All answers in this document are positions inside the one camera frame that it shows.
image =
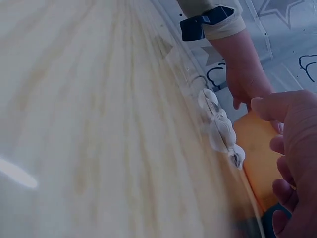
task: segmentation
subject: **finger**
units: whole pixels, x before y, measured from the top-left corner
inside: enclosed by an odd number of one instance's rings
[[[276,237],[279,237],[279,235],[283,232],[287,223],[288,217],[283,211],[277,210],[273,213],[273,230]]]
[[[293,213],[298,204],[297,192],[282,178],[275,180],[272,187],[279,203]]]
[[[279,121],[274,120],[274,121],[271,121],[271,125],[278,134],[280,134],[280,135],[283,134],[283,132],[284,132],[284,124],[283,123],[280,123]]]
[[[284,155],[284,140],[282,135],[274,137],[269,143],[269,146],[272,151]]]
[[[237,99],[233,99],[233,108],[235,109],[235,110],[238,110],[239,109],[239,107],[240,107],[240,104],[241,104],[241,102],[239,101],[239,100],[237,100]]]
[[[253,98],[252,110],[263,120],[284,122],[289,106],[298,92],[272,93],[265,98]]]
[[[285,156],[279,157],[276,161],[276,165],[283,179],[285,179],[285,181],[287,181],[293,187],[296,187],[293,175],[291,171],[289,170],[288,165],[286,163],[286,157]]]

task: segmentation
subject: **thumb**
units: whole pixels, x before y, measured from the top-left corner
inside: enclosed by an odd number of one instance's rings
[[[298,92],[272,93],[265,98],[253,98],[252,110],[263,120],[284,122]]]

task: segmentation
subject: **black marker drawing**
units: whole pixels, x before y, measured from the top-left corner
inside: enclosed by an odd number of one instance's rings
[[[217,91],[219,91],[219,90],[221,90],[221,89],[223,89],[223,88],[225,88],[225,87],[227,86],[226,82],[224,82],[224,83],[222,83],[222,84],[220,84],[220,85],[217,85],[217,84],[214,82],[214,80],[212,80],[211,77],[210,77],[210,73],[211,73],[212,71],[218,70],[218,69],[224,70],[225,68],[224,68],[224,67],[221,67],[221,66],[223,66],[223,65],[226,65],[226,64],[225,64],[225,63],[219,63],[218,66],[220,66],[220,67],[217,66],[217,67],[211,68],[210,70],[208,70],[208,72],[207,72],[207,74],[206,74],[206,77],[207,77],[208,81],[211,82],[212,85],[214,86],[214,87],[212,88],[214,92],[217,92]]]
[[[317,55],[305,55],[299,57],[299,65],[301,69],[305,71],[308,78],[315,83],[315,80],[317,79],[316,76],[310,74],[309,72],[309,66],[317,63]]]

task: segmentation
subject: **wooden surface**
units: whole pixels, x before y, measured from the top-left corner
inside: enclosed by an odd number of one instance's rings
[[[231,238],[258,214],[200,133],[195,68],[149,1],[0,12],[0,156],[37,182],[0,168],[0,237]]]
[[[269,143],[277,134],[271,124],[250,112],[234,123],[237,144],[246,152],[244,171],[254,195],[263,211],[278,203],[272,192],[272,183],[281,178],[276,160],[281,156],[273,152]]]

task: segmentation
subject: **black clip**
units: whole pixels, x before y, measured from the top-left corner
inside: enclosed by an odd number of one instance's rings
[[[183,41],[196,41],[205,38],[203,24],[216,25],[227,19],[234,13],[234,10],[225,6],[218,6],[200,16],[194,16],[181,21]]]

